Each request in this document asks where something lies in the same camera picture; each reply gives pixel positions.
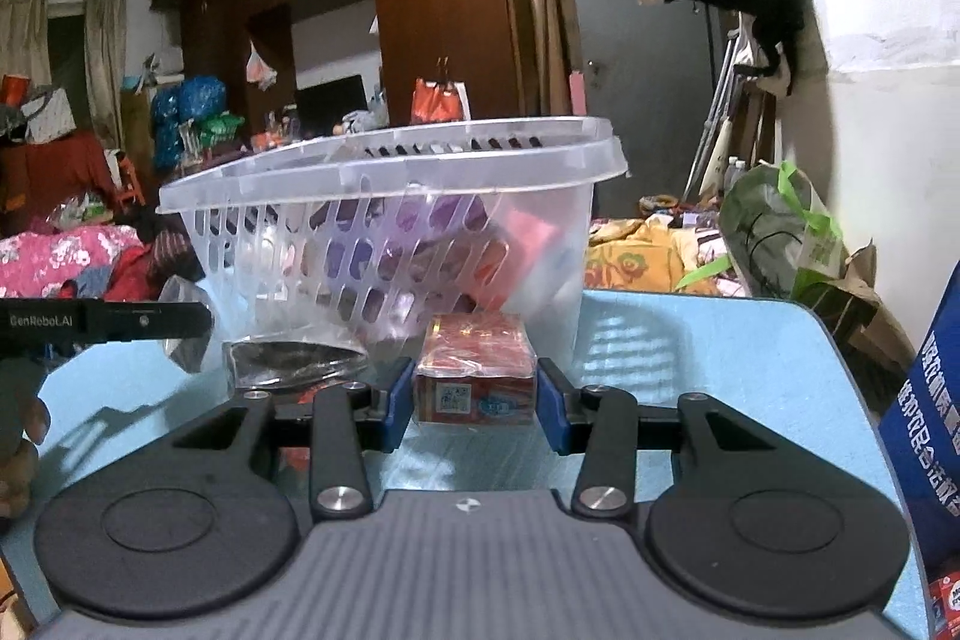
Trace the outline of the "person's left hand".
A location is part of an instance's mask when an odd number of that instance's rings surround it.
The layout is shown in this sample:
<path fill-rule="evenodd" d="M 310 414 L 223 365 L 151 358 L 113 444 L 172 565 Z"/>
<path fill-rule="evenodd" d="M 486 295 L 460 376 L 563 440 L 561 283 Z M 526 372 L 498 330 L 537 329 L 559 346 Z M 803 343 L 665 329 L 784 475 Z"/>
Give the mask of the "person's left hand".
<path fill-rule="evenodd" d="M 21 406 L 21 419 L 25 429 L 20 442 L 10 458 L 2 461 L 2 502 L 0 512 L 3 520 L 14 520 L 23 515 L 31 498 L 31 482 L 37 473 L 39 452 L 50 429 L 49 408 L 41 398 L 33 396 Z"/>

